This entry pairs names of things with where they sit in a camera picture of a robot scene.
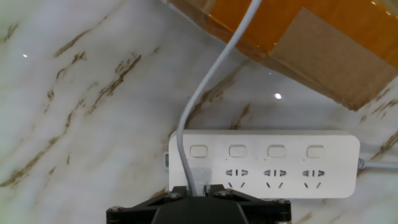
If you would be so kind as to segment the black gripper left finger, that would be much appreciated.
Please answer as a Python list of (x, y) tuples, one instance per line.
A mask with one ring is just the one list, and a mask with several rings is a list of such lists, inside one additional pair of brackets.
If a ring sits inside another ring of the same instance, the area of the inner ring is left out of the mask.
[(160, 191), (149, 200), (133, 207), (113, 206), (106, 211), (107, 224), (152, 223), (155, 214), (163, 205), (189, 197), (186, 186), (174, 187), (171, 191)]

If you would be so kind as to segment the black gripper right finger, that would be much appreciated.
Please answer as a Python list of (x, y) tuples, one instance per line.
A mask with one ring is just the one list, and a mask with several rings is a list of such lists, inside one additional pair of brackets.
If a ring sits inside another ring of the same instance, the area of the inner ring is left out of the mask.
[(291, 202), (287, 199), (263, 200), (225, 188), (222, 184), (206, 185), (204, 195), (236, 202), (249, 223), (292, 223)]

